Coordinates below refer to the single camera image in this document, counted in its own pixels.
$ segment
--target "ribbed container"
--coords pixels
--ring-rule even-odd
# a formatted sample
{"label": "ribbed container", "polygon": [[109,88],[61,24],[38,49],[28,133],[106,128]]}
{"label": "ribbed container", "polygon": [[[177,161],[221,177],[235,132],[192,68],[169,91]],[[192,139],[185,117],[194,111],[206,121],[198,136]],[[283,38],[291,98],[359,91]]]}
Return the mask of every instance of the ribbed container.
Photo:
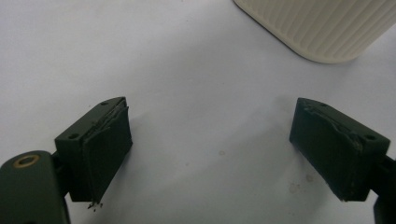
{"label": "ribbed container", "polygon": [[396,0],[234,0],[301,56],[342,63],[396,23]]}

